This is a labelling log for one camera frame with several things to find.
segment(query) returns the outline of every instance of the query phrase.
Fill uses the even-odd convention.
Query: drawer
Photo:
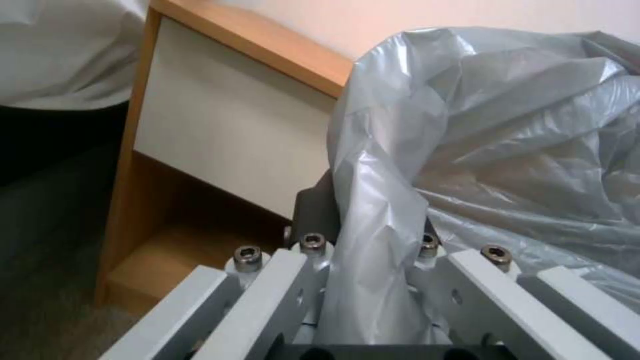
[[[286,218],[328,168],[335,99],[163,19],[135,150]]]

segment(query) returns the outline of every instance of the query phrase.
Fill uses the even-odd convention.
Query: bolt head
[[[309,256],[322,256],[326,251],[326,239],[319,233],[308,233],[300,239],[300,251]]]
[[[238,272],[255,272],[262,268],[262,251],[257,246],[241,246],[234,253]]]
[[[480,254],[503,272],[508,272],[511,268],[513,257],[509,250],[504,247],[499,245],[486,245],[480,250]]]

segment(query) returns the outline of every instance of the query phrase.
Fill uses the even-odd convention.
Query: bedside table
[[[118,162],[96,303],[143,314],[197,265],[273,252],[328,168],[352,63],[252,12],[153,0]]]

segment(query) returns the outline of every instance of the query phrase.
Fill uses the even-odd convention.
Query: crumpled plastic
[[[604,33],[423,29],[359,59],[328,133],[342,230],[316,342],[425,342],[405,271],[427,216],[448,252],[502,245],[640,312],[639,73]]]

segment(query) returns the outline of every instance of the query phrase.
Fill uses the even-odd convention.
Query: grey carpet
[[[0,359],[96,359],[137,321],[93,307],[108,204],[97,202],[3,265]]]

